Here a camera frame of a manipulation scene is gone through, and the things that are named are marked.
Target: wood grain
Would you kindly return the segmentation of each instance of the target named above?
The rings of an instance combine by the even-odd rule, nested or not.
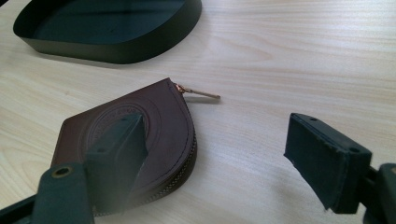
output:
[[[291,112],[396,162],[396,3],[203,0],[193,31],[151,60],[115,65],[35,52],[0,7],[0,208],[35,193],[64,119],[162,78],[186,94],[199,144],[187,183],[97,223],[361,223],[324,211],[283,157]]]

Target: wooden table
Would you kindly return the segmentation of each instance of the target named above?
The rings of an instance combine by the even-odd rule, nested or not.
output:
[[[64,119],[165,77],[186,95],[199,143],[187,183],[96,223],[361,223],[324,211],[283,156],[291,112],[322,119],[396,162],[396,2],[203,0],[192,32],[142,63],[35,52],[0,7],[0,208],[36,192]]]

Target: zipper pull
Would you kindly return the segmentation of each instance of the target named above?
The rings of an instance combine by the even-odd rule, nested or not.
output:
[[[184,92],[188,92],[188,93],[195,93],[195,94],[198,94],[198,95],[203,95],[203,96],[207,96],[207,97],[215,98],[215,99],[219,99],[220,98],[220,96],[216,95],[216,94],[207,93],[207,92],[204,92],[204,91],[195,91],[195,90],[192,90],[192,89],[189,89],[189,88],[185,88],[182,85],[179,85],[179,84],[176,84],[176,83],[175,83],[175,85],[176,85],[177,90],[181,94],[183,94]]]

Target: zipper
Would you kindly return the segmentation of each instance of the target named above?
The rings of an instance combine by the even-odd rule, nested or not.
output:
[[[198,94],[198,95],[203,95],[203,96],[207,96],[207,97],[215,98],[215,99],[219,99],[220,98],[219,95],[208,93],[208,92],[205,92],[205,91],[192,90],[192,89],[189,89],[189,88],[185,88],[184,86],[176,84],[176,83],[175,83],[175,86],[176,86],[178,92],[180,92],[181,94],[183,94],[185,92],[188,92],[188,93],[195,93],[195,94]]]
[[[187,93],[195,93],[195,94],[198,94],[198,95],[207,96],[207,97],[214,98],[214,99],[219,99],[219,98],[220,98],[220,96],[219,96],[219,95],[216,95],[216,94],[212,94],[212,93],[208,93],[208,92],[204,92],[204,91],[196,91],[196,90],[192,90],[192,89],[189,89],[189,88],[185,88],[184,86],[179,85],[179,84],[176,84],[176,83],[174,83],[174,84],[175,84],[175,87],[177,88],[177,91],[180,92],[180,96],[181,96],[181,97],[182,97],[182,94],[184,94],[185,92],[187,92]],[[190,149],[189,157],[188,157],[187,160],[184,162],[183,167],[181,168],[181,170],[180,170],[180,171],[176,174],[176,176],[172,179],[171,183],[169,183],[164,189],[158,191],[157,193],[155,193],[154,195],[148,197],[148,198],[147,198],[145,201],[143,201],[142,203],[138,203],[138,204],[137,204],[136,206],[134,206],[134,207],[137,207],[137,206],[140,206],[140,205],[144,205],[144,204],[147,204],[147,203],[154,202],[154,201],[156,201],[156,200],[158,200],[158,199],[160,199],[160,198],[166,196],[166,195],[168,194],[168,192],[171,191],[172,188],[173,188],[174,186],[176,186],[177,183],[178,183],[180,180],[183,180],[182,177],[183,177],[183,175],[186,173],[186,170],[188,170],[189,165],[191,164],[191,161],[192,161],[192,156],[194,155],[194,153],[195,153],[195,151],[196,151],[196,149],[197,149],[197,146],[198,146],[198,144],[197,144],[197,139],[196,139],[196,135],[195,135],[195,130],[193,131],[193,135],[194,135],[194,137],[193,137],[193,139],[192,139],[192,146],[191,146],[191,149]]]

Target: brown leather pouch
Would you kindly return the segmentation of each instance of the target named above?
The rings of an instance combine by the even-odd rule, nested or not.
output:
[[[191,174],[197,143],[189,109],[169,78],[66,119],[51,166],[84,162],[88,148],[117,120],[134,112],[144,117],[148,156],[129,195],[128,207],[171,193]]]

